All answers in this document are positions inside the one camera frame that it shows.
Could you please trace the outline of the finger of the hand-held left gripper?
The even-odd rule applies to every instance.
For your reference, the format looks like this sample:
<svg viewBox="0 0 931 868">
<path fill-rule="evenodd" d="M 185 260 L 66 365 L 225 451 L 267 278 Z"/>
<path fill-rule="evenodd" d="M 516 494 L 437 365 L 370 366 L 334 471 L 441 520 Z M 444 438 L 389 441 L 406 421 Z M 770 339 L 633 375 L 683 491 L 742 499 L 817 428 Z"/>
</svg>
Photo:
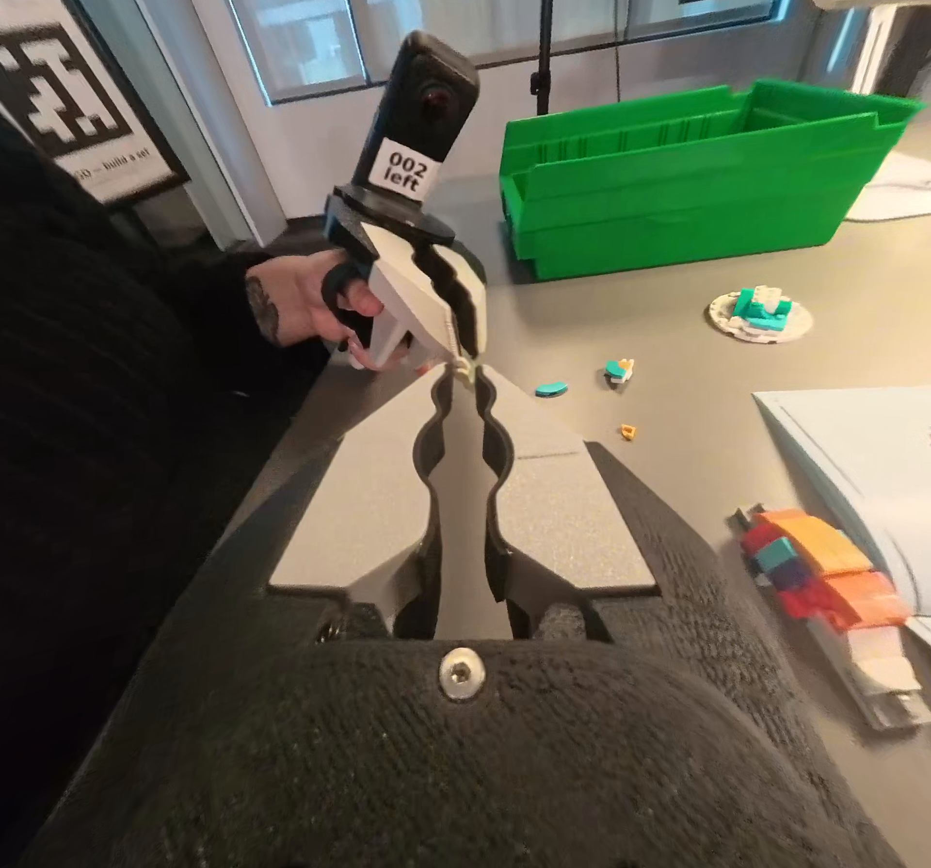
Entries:
<svg viewBox="0 0 931 868">
<path fill-rule="evenodd" d="M 413 245 L 373 223 L 364 224 L 364 233 L 377 252 L 368 287 L 383 307 L 371 328 L 370 361 L 385 368 L 406 336 L 427 362 L 464 361 L 452 307 L 417 266 Z"/>
<path fill-rule="evenodd" d="M 487 345 L 487 274 L 482 261 L 461 241 L 445 248 L 445 260 L 455 273 L 449 301 L 462 350 L 479 360 Z"/>
</svg>

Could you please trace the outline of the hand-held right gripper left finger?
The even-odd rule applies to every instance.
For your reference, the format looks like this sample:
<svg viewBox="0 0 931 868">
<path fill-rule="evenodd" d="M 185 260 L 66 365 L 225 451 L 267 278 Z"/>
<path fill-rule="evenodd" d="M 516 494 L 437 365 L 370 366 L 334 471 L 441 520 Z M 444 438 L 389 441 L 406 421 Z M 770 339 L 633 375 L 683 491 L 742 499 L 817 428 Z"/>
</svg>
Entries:
<svg viewBox="0 0 931 868">
<path fill-rule="evenodd" d="M 436 365 L 343 435 L 268 582 L 376 609 L 401 639 L 435 636 L 442 539 L 431 473 L 453 374 Z"/>
</svg>

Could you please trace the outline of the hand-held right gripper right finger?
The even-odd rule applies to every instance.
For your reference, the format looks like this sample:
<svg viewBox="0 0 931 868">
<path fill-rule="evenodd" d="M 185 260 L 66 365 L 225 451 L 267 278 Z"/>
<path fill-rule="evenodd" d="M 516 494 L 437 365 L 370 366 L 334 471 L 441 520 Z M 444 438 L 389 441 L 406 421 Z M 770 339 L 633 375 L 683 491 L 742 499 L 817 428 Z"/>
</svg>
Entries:
<svg viewBox="0 0 931 868">
<path fill-rule="evenodd" d="M 482 458 L 495 476 L 484 555 L 511 633 L 529 640 L 555 606 L 608 640 L 602 600 L 654 597 L 658 583 L 588 443 L 490 366 L 475 375 Z"/>
</svg>

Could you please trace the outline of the person's left forearm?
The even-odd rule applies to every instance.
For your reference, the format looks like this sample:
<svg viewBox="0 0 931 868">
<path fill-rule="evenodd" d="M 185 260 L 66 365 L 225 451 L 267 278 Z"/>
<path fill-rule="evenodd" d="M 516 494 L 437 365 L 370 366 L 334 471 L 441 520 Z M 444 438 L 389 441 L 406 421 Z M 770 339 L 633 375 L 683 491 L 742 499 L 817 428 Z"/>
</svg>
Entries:
<svg viewBox="0 0 931 868">
<path fill-rule="evenodd" d="M 296 395 L 307 392 L 330 362 L 331 343 L 320 338 L 289 348 L 267 341 L 246 292 L 250 268 L 273 257 L 314 253 L 223 252 L 199 245 L 171 259 L 123 234 L 105 211 L 91 214 L 74 232 L 81 234 L 88 249 L 169 312 L 192 340 L 198 364 L 217 389 L 262 402 Z"/>
</svg>

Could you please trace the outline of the orange and red lego model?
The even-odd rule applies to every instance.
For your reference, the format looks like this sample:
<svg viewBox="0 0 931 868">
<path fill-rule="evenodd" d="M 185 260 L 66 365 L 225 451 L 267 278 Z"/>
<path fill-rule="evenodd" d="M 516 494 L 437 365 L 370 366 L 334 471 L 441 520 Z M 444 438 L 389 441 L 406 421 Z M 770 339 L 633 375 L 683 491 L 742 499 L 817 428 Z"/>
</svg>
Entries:
<svg viewBox="0 0 931 868">
<path fill-rule="evenodd" d="M 929 726 L 929 703 L 906 651 L 919 617 L 890 576 L 840 529 L 799 509 L 736 509 L 745 567 L 818 646 L 877 732 Z"/>
</svg>

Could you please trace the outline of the round white lego base model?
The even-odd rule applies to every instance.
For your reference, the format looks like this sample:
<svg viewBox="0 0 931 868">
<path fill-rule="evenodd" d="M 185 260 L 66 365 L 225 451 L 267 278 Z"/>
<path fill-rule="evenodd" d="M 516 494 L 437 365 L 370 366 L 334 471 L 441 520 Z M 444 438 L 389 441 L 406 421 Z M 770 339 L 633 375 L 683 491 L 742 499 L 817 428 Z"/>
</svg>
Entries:
<svg viewBox="0 0 931 868">
<path fill-rule="evenodd" d="M 706 318 L 729 338 L 761 346 L 799 340 L 814 325 L 814 317 L 804 305 L 766 285 L 718 296 L 709 303 Z"/>
</svg>

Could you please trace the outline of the lego instruction booklet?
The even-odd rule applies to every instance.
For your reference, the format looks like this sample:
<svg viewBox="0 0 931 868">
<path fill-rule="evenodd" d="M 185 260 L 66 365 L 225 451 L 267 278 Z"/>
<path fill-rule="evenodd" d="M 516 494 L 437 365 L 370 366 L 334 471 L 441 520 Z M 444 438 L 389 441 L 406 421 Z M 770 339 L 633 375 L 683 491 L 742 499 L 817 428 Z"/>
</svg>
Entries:
<svg viewBox="0 0 931 868">
<path fill-rule="evenodd" d="M 756 392 L 783 451 L 886 572 L 930 646 L 930 386 Z"/>
</svg>

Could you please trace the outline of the person's left hand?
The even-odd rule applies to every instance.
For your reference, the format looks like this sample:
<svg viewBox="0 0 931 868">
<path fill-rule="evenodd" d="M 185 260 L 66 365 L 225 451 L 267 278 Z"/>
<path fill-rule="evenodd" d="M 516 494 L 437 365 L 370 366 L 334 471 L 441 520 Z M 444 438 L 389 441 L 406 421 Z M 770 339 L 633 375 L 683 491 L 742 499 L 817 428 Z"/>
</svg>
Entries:
<svg viewBox="0 0 931 868">
<path fill-rule="evenodd" d="M 345 344 L 356 363 L 372 371 L 389 370 L 404 361 L 408 350 L 398 346 L 385 364 L 376 363 L 356 333 L 329 310 L 321 293 L 325 275 L 347 260 L 341 249 L 308 256 L 273 257 L 250 268 L 246 292 L 262 336 L 279 348 L 311 338 Z"/>
</svg>

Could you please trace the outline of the black tripod pole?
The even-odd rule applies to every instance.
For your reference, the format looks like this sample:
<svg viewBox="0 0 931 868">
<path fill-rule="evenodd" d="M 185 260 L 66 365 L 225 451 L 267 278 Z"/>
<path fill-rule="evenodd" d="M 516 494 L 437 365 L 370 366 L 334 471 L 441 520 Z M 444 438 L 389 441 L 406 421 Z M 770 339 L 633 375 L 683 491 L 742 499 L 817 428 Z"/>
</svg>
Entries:
<svg viewBox="0 0 931 868">
<path fill-rule="evenodd" d="M 537 69 L 530 76 L 530 94 L 538 117 L 547 115 L 550 107 L 553 11 L 554 0 L 540 0 Z"/>
</svg>

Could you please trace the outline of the glass window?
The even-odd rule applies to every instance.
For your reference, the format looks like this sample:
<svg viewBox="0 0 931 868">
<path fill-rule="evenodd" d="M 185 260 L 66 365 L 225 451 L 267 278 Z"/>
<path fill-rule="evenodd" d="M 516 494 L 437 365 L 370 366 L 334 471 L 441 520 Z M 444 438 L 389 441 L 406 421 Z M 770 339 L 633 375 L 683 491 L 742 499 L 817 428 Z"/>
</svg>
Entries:
<svg viewBox="0 0 931 868">
<path fill-rule="evenodd" d="M 541 0 L 227 0 L 270 104 L 386 80 L 402 40 L 436 36 L 478 66 L 539 49 Z M 790 0 L 554 0 L 554 52 L 781 20 Z"/>
</svg>

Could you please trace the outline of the green plastic bin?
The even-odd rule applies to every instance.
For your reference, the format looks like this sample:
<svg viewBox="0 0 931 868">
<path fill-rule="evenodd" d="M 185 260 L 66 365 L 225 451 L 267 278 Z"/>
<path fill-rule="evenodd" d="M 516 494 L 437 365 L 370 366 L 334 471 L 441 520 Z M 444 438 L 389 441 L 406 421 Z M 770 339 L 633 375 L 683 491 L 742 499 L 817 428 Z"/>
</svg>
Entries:
<svg viewBox="0 0 931 868">
<path fill-rule="evenodd" d="M 513 120 L 509 243 L 541 281 L 821 246 L 924 107 L 756 80 Z"/>
</svg>

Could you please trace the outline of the person's black clothing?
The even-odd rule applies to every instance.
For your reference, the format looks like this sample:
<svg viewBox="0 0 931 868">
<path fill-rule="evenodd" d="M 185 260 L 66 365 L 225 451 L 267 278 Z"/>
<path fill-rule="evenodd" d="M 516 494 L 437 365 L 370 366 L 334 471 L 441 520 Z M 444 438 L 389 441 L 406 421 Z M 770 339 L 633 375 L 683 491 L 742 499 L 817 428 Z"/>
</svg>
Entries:
<svg viewBox="0 0 931 868">
<path fill-rule="evenodd" d="M 103 211 L 2 118 L 2 866 L 306 394 L 212 385 L 169 312 L 74 232 Z"/>
</svg>

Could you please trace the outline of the framed black-white pattern poster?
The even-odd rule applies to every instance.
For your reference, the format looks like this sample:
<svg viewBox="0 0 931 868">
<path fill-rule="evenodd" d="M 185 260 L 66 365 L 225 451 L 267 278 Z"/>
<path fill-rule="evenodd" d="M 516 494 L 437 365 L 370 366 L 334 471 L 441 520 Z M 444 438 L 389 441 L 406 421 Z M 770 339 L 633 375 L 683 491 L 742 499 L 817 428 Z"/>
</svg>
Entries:
<svg viewBox="0 0 931 868">
<path fill-rule="evenodd" d="M 2 112 L 104 206 L 189 182 L 79 0 L 1 0 Z"/>
</svg>

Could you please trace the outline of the white paper sheet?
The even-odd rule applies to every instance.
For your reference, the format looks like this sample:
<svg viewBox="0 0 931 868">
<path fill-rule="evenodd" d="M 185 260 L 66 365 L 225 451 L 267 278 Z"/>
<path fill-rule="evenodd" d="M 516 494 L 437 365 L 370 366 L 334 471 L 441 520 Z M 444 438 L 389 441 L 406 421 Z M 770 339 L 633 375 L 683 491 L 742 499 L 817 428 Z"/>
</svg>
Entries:
<svg viewBox="0 0 931 868">
<path fill-rule="evenodd" d="M 863 187 L 845 220 L 871 224 L 930 215 L 930 161 L 891 152 Z"/>
</svg>

